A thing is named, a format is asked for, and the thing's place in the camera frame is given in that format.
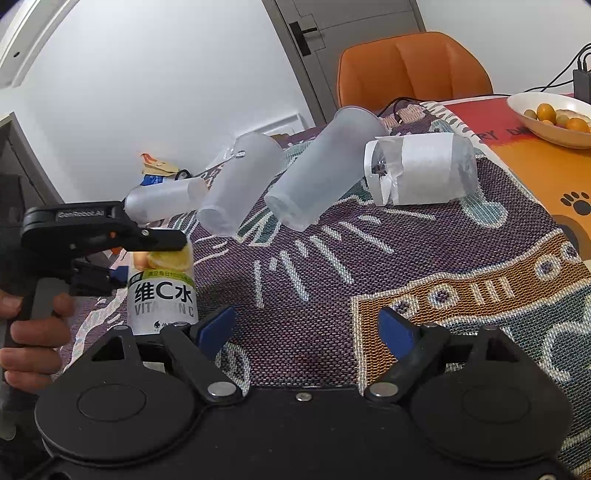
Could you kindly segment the person's left hand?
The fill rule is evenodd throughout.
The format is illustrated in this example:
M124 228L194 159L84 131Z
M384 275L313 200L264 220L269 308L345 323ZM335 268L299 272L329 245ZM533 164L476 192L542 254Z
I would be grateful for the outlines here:
M66 293L53 299L52 314L45 319L17 320L10 334L17 347L1 349L1 368L11 387L37 394L51 384L61 366L58 348L71 339L66 320L75 313L75 302Z

